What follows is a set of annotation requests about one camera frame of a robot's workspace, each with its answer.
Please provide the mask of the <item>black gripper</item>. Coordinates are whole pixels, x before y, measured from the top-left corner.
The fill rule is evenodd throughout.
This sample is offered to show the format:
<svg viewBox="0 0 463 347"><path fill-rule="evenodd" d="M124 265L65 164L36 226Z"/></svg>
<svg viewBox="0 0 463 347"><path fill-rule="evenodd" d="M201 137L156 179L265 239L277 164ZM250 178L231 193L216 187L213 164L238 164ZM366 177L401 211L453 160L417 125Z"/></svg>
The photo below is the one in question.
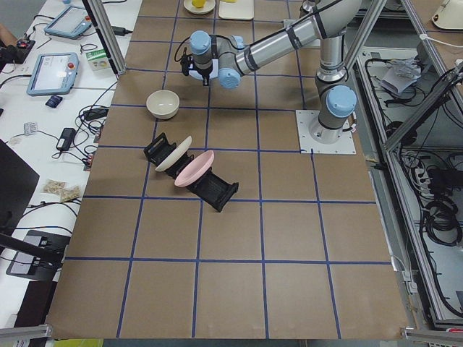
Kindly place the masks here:
<svg viewBox="0 0 463 347"><path fill-rule="evenodd" d="M190 76L197 80L203 81L203 86L210 85L210 79L217 78L217 60L212 59L207 67L198 66L194 61L192 54L184 54L180 59L182 74Z"/></svg>

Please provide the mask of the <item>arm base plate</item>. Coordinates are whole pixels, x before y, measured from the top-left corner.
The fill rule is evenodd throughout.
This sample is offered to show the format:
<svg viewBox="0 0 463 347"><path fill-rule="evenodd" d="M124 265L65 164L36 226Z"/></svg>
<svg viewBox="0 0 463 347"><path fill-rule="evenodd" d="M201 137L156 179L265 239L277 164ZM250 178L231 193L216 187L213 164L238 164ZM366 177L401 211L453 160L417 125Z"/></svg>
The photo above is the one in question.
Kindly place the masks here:
<svg viewBox="0 0 463 347"><path fill-rule="evenodd" d="M306 154L326 155L356 155L353 133L349 119L346 119L338 133L334 143L319 142L317 134L322 135L321 130L316 130L312 123L318 120L317 110L296 110L297 132L299 137L300 152Z"/></svg>

